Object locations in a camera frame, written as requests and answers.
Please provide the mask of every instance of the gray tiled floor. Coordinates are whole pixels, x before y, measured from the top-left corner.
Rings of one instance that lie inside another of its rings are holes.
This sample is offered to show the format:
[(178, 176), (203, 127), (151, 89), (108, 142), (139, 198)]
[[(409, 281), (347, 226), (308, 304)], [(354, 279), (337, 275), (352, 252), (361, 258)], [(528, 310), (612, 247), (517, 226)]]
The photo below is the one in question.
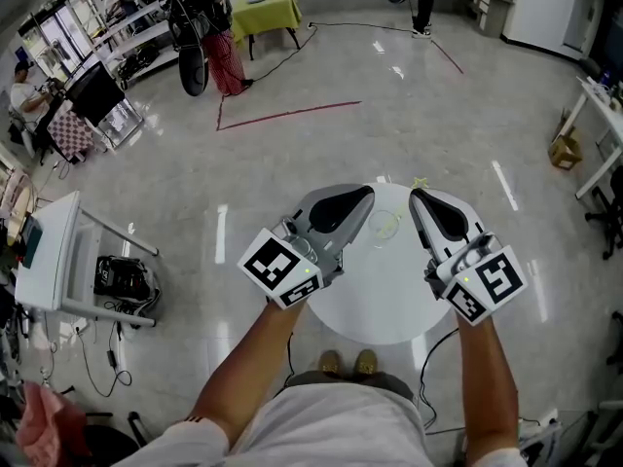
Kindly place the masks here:
[[(385, 11), (308, 20), (410, 24), (408, 14)], [(62, 181), (53, 173), (41, 194), (54, 199), (78, 189), (89, 204), (122, 226), (132, 222), (138, 236), (161, 248), (162, 256), (151, 260), (164, 287), (160, 323), (138, 332), (125, 328), (128, 338), (119, 353), (133, 384), (117, 385), (103, 399), (88, 382), (80, 342), (62, 335), (71, 317), (49, 315), (50, 336), (59, 347), (55, 387), (75, 385), (85, 406), (113, 411), (119, 420), (137, 410), (153, 433), (163, 431), (189, 411), (206, 377), (262, 309), (263, 297), (236, 268), (259, 229), (312, 189), (388, 175), (407, 186), (426, 177), (432, 187), (470, 202), (513, 245), (531, 286), (495, 322), (523, 416), (539, 417), (552, 408), (584, 411), (610, 392), (614, 376), (604, 359), (615, 341), (609, 316), (621, 308), (623, 256), (602, 261), (602, 232), (583, 218), (592, 203), (573, 196), (600, 161), (590, 139), (598, 120), (587, 112), (578, 122), (585, 161), (574, 171), (553, 168), (546, 152), (561, 109), (579, 94), (579, 71), (483, 38), (459, 17), (434, 16), (433, 25), (435, 41), (464, 74), (434, 44), (408, 33), (321, 27), (271, 76), (226, 99), (221, 126), (322, 104), (359, 105), (216, 131), (221, 97), (212, 84), (203, 96), (188, 97), (173, 67), (134, 87), (129, 96), (147, 120), (140, 134), (116, 153), (93, 154)], [(310, 32), (302, 27), (299, 34), (305, 40)], [(291, 50), (285, 33), (258, 37), (256, 60), (242, 53), (247, 75), (260, 76)], [(38, 186), (53, 159), (35, 175)], [(492, 161), (499, 162), (518, 211)], [(217, 208), (224, 203), (226, 262), (215, 265)], [(110, 241), (109, 247), (121, 252), (121, 243)], [(418, 340), (376, 348), (383, 369), (417, 388), (422, 348), (455, 326), (449, 313)], [(113, 378), (105, 354), (110, 329), (100, 321), (96, 340), (93, 326), (84, 335), (93, 378), (106, 391)], [(36, 324), (33, 330), (22, 373), (40, 380), (50, 354), (45, 328)], [(351, 363), (362, 345), (307, 311), (292, 341), (295, 370), (310, 368), (328, 348), (340, 349)], [(275, 389), (286, 375), (284, 363)], [(435, 428), (462, 425), (457, 339), (435, 353), (426, 381), (439, 413)], [(448, 460), (454, 440), (435, 436), (435, 458)]]

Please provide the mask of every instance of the brown shoe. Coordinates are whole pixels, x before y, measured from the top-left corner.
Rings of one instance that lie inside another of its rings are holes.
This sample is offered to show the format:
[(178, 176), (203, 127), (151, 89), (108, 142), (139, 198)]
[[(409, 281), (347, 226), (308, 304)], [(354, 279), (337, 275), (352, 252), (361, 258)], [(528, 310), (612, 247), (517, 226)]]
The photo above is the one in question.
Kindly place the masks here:
[(325, 374), (344, 375), (344, 363), (342, 356), (335, 350), (325, 351), (318, 360), (318, 369)]
[(371, 376), (379, 371), (379, 361), (377, 360), (377, 354), (372, 349), (364, 349), (357, 356), (357, 360), (354, 362), (355, 374), (365, 374)]

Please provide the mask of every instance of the black baseboard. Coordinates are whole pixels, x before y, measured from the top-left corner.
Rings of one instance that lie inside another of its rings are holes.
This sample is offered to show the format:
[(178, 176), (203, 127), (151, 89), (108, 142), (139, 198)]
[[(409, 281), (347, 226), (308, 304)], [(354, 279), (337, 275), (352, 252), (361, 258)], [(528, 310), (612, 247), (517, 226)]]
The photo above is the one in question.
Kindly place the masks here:
[(579, 64), (579, 60), (577, 60), (576, 58), (571, 58), (569, 56), (559, 54), (558, 52), (548, 51), (547, 49), (543, 49), (542, 47), (538, 47), (537, 45), (531, 45), (529, 43), (518, 42), (516, 40), (509, 40), (508, 38), (504, 36), (503, 33), (499, 35), (499, 38), (502, 40), (502, 42), (507, 43), (508, 45), (514, 45), (516, 47), (522, 47), (524, 49), (528, 49), (531, 51), (541, 52), (543, 54), (548, 54), (554, 57), (563, 58), (564, 60), (573, 62), (573, 64)]

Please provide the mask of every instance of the red line on floor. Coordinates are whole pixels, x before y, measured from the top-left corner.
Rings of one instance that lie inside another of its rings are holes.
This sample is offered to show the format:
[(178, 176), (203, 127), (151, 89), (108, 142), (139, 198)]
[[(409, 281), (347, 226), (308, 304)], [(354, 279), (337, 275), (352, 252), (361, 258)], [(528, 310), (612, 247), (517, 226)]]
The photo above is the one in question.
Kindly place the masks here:
[(463, 73), (463, 70), (460, 68), (460, 66), (459, 66), (459, 65), (455, 62), (455, 60), (454, 60), (453, 58), (451, 58), (451, 57), (448, 55), (448, 53), (447, 53), (445, 50), (443, 50), (443, 49), (441, 48), (441, 46), (440, 46), (437, 42), (435, 42), (434, 40), (430, 40), (430, 41), (431, 41), (432, 43), (434, 43), (434, 44), (435, 44), (435, 47), (437, 47), (437, 49), (439, 49), (439, 50), (441, 51), (441, 53), (442, 53), (443, 55), (445, 55), (445, 56), (448, 58), (448, 60), (449, 60), (452, 64), (454, 64), (454, 65), (455, 65), (455, 68), (456, 68), (456, 69), (458, 69), (458, 71), (460, 72), (460, 74), (465, 74), (465, 73)]
[(319, 105), (317, 107), (311, 107), (309, 109), (299, 109), (297, 111), (287, 111), (281, 114), (273, 114), (271, 116), (265, 116), (264, 118), (257, 118), (256, 120), (243, 121), (242, 123), (235, 123), (229, 126), (221, 127), (221, 110), (223, 109), (223, 100), (221, 100), (221, 107), (219, 108), (219, 116), (218, 116), (218, 124), (216, 126), (216, 131), (222, 131), (224, 129), (234, 128), (236, 126), (244, 126), (244, 125), (252, 125), (253, 123), (260, 123), (262, 121), (273, 120), (274, 118), (283, 118), (284, 116), (293, 116), (295, 114), (308, 113), (311, 111), (320, 111), (322, 109), (333, 109), (335, 107), (344, 107), (347, 105), (355, 105), (360, 104), (361, 100), (355, 100), (354, 102), (341, 102), (339, 104), (327, 104), (327, 105)]

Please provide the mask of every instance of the pink jacket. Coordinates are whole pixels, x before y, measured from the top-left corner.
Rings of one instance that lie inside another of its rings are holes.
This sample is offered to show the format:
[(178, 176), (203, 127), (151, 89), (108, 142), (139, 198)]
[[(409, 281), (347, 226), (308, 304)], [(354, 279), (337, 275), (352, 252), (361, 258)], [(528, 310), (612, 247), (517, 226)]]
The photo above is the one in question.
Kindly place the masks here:
[(71, 458), (91, 456), (87, 416), (64, 396), (34, 382), (24, 384), (26, 409), (16, 439), (35, 467), (72, 466)]

